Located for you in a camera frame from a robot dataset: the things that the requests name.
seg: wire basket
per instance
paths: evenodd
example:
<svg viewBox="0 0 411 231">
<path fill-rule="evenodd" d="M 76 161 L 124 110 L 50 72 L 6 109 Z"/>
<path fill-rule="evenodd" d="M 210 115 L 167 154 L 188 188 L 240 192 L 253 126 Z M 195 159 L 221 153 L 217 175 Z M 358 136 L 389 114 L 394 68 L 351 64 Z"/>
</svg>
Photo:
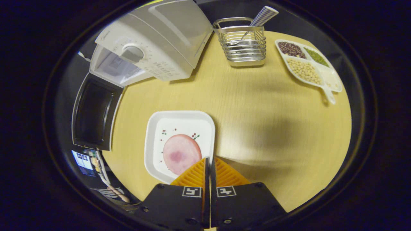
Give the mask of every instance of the wire basket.
<svg viewBox="0 0 411 231">
<path fill-rule="evenodd" d="M 222 18 L 213 23 L 214 32 L 223 48 L 224 54 L 231 66 L 259 66 L 265 63 L 266 37 L 263 26 L 227 26 L 221 27 L 220 23 L 236 23 L 253 21 L 252 18 L 235 17 Z"/>
</svg>

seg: wooden table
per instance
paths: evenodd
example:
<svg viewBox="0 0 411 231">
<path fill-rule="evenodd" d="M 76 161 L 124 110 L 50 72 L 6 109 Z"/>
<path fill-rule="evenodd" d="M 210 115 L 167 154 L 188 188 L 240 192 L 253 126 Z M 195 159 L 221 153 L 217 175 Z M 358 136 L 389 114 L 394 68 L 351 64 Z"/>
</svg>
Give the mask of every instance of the wooden table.
<svg viewBox="0 0 411 231">
<path fill-rule="evenodd" d="M 159 183 L 144 167 L 147 122 L 156 111 L 200 110 L 216 125 L 214 155 L 251 182 L 264 182 L 288 212 L 327 186 L 339 170 L 351 136 L 345 89 L 328 105 L 322 90 L 296 80 L 274 41 L 310 42 L 265 32 L 262 67 L 228 65 L 213 35 L 189 79 L 155 78 L 126 88 L 115 119 L 112 152 L 103 155 L 140 200 Z"/>
</svg>

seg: black microwave door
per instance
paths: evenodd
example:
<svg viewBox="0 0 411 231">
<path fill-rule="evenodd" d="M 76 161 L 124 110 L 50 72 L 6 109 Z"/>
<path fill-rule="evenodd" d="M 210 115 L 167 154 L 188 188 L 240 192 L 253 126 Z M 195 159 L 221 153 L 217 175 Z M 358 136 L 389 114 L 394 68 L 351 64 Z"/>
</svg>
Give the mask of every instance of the black microwave door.
<svg viewBox="0 0 411 231">
<path fill-rule="evenodd" d="M 72 117 L 73 144 L 111 149 L 113 118 L 123 88 L 88 74 L 77 94 Z"/>
</svg>

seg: checkered handle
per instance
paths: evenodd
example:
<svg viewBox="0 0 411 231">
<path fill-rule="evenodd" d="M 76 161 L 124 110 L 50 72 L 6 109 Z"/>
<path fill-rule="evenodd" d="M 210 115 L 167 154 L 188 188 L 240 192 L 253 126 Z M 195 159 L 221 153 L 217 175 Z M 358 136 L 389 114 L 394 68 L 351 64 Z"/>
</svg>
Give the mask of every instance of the checkered handle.
<svg viewBox="0 0 411 231">
<path fill-rule="evenodd" d="M 268 20 L 270 20 L 277 14 L 278 11 L 276 11 L 275 9 L 268 6 L 264 6 L 260 13 L 258 13 L 257 17 L 255 17 L 254 20 L 251 22 L 250 26 L 262 26 L 264 25 L 264 23 L 266 23 Z"/>
</svg>

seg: white divided dish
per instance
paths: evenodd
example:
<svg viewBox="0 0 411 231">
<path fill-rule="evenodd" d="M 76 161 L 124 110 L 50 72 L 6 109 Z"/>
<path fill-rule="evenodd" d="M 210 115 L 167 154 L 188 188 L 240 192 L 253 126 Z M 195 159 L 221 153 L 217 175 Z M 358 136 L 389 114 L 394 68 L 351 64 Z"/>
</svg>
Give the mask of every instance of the white divided dish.
<svg viewBox="0 0 411 231">
<path fill-rule="evenodd" d="M 279 42 L 288 42 L 288 43 L 292 43 L 295 44 L 297 46 L 300 47 L 301 51 L 305 54 L 306 59 L 304 58 L 299 58 L 299 57 L 295 57 L 295 56 L 291 56 L 291 55 L 286 55 L 284 54 L 281 49 L 278 46 Z M 334 92 L 341 92 L 342 91 L 342 82 L 341 79 L 337 73 L 337 71 L 334 69 L 334 67 L 331 65 L 331 63 L 328 61 L 328 59 L 318 50 L 310 47 L 310 46 L 306 46 L 306 45 L 302 45 L 300 43 L 297 42 L 293 42 L 293 41 L 289 41 L 289 40 L 284 40 L 284 39 L 277 39 L 275 41 L 275 45 L 278 49 L 278 52 L 280 53 L 281 57 L 284 60 L 284 63 L 286 64 L 288 70 L 300 81 L 322 88 L 327 99 L 329 100 L 329 102 L 331 102 L 332 104 L 335 104 L 335 98 L 332 94 L 331 91 Z M 317 54 L 319 54 L 324 60 L 325 62 L 328 64 L 329 67 L 326 67 L 320 63 L 317 63 L 316 61 L 314 61 L 311 56 L 309 55 L 309 53 L 304 49 L 307 48 L 311 51 L 315 51 Z M 293 72 L 287 62 L 287 59 L 294 59 L 297 60 L 299 62 L 304 62 L 304 63 L 310 63 L 312 66 L 314 66 L 316 73 L 320 76 L 321 80 L 322 80 L 322 84 L 318 85 L 309 81 L 306 81 L 302 78 L 300 78 L 295 72 Z"/>
<path fill-rule="evenodd" d="M 150 175 L 166 184 L 178 175 L 169 170 L 163 157 L 165 143 L 175 135 L 192 138 L 201 150 L 201 159 L 212 162 L 215 125 L 212 118 L 202 111 L 158 111 L 147 124 L 144 145 L 144 165 Z"/>
</svg>

